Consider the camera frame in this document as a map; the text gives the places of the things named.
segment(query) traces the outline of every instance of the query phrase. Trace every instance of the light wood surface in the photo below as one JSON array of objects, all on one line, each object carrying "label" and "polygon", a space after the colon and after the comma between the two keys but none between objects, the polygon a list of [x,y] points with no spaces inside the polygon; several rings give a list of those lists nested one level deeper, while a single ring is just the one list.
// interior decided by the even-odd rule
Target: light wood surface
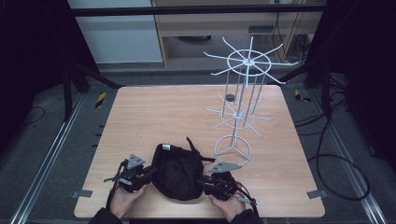
[{"label": "light wood surface", "polygon": [[[246,90],[246,97],[251,90]],[[225,86],[121,88],[83,186],[93,194],[91,198],[78,199],[75,215],[93,217],[106,205],[112,183],[103,180],[114,176],[120,162],[131,153],[146,160],[147,166],[158,144],[189,149],[188,136],[204,157],[215,157],[215,144],[221,137],[233,134],[233,130],[224,124],[211,129],[222,119],[220,114],[205,108],[221,110],[219,94],[224,92]],[[250,144],[252,155],[247,165],[232,171],[234,178],[257,200],[261,217],[323,216],[321,199],[311,200],[306,194],[317,186],[281,89],[263,86],[261,97],[255,116],[272,119],[255,119],[252,123],[263,137],[251,129],[238,132]],[[240,160],[233,154],[221,159],[236,163]],[[210,175],[208,169],[215,163],[204,163],[206,175]],[[204,194],[197,200],[179,202],[149,185],[128,217],[222,217],[222,214]]]}]

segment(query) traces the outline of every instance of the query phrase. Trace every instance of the tape piece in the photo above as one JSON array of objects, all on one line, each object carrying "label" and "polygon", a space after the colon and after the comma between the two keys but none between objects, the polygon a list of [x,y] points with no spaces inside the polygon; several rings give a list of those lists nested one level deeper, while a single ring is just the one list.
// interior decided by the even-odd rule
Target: tape piece
[{"label": "tape piece", "polygon": [[311,98],[302,97],[301,94],[300,94],[300,92],[299,92],[298,90],[295,90],[295,91],[294,91],[294,97],[295,97],[297,100],[301,100],[301,101],[308,102],[308,103],[311,102]]},{"label": "tape piece", "polygon": [[78,198],[78,197],[91,198],[91,195],[92,195],[92,190],[86,190],[86,189],[82,189],[80,191],[74,190],[70,195],[70,198]]},{"label": "tape piece", "polygon": [[306,193],[309,199],[314,198],[325,198],[329,196],[329,193],[326,190],[312,190]]},{"label": "tape piece", "polygon": [[99,94],[98,100],[96,101],[95,108],[100,108],[102,102],[105,100],[106,93],[102,92]]}]

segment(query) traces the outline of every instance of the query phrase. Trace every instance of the black sleeve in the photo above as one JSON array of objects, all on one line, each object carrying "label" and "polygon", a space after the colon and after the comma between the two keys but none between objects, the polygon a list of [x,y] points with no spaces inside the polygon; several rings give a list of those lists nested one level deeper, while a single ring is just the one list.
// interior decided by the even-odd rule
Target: black sleeve
[{"label": "black sleeve", "polygon": [[101,208],[88,224],[122,224],[122,222],[114,214]]},{"label": "black sleeve", "polygon": [[230,224],[262,224],[262,221],[254,214],[253,210],[247,209],[241,214],[236,215]]}]

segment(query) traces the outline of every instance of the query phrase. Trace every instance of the hand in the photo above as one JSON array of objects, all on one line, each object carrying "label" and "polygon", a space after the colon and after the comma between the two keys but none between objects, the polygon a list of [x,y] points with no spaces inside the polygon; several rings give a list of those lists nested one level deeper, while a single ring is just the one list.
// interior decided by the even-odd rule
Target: hand
[{"label": "hand", "polygon": [[111,200],[110,212],[119,219],[125,217],[131,210],[132,205],[134,205],[137,199],[145,193],[146,187],[147,185],[144,185],[140,190],[134,193],[130,193],[123,188],[117,188]]},{"label": "hand", "polygon": [[209,195],[209,200],[213,203],[213,205],[221,210],[227,221],[231,222],[233,218],[236,217],[236,215],[239,215],[246,210],[245,204],[239,202],[238,200],[240,197],[243,197],[243,194],[237,191],[233,197],[225,202],[219,201],[213,195]]}]

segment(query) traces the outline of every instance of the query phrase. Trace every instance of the gray tape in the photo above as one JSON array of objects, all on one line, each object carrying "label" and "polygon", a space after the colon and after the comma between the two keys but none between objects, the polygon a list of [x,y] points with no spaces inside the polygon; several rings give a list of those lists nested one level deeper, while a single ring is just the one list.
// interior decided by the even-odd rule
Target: gray tape
[{"label": "gray tape", "polygon": [[74,190],[70,195],[70,198],[78,198],[78,197],[91,198],[91,195],[92,195],[92,190],[86,190],[86,189],[82,189],[80,191]]},{"label": "gray tape", "polygon": [[306,193],[308,195],[309,199],[314,199],[314,198],[325,198],[329,196],[329,193],[326,190],[312,190]]}]

